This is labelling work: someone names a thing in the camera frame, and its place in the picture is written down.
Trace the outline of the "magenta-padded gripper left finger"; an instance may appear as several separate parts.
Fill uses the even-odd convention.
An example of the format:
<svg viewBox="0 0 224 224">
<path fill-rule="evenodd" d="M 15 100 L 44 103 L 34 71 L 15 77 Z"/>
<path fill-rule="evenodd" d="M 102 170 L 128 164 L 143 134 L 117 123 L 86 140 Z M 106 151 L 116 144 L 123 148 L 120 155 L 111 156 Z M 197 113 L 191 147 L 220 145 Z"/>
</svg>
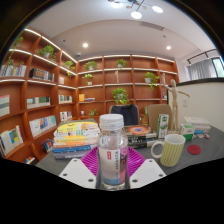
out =
<svg viewBox="0 0 224 224">
<path fill-rule="evenodd" d="M 60 177 L 78 186 L 95 189 L 97 174 L 97 148 L 93 148 L 81 159 L 72 159 L 60 173 Z"/>
</svg>

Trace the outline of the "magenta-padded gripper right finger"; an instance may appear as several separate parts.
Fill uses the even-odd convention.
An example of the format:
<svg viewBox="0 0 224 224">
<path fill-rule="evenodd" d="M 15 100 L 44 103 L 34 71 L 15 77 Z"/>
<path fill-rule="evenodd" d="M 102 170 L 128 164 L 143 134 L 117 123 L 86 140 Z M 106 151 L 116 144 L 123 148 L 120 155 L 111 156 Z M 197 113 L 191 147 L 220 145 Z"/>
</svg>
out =
<svg viewBox="0 0 224 224">
<path fill-rule="evenodd" d="M 128 150 L 127 174 L 130 189 L 146 186 L 166 176 L 154 159 L 145 159 L 133 148 Z"/>
</svg>

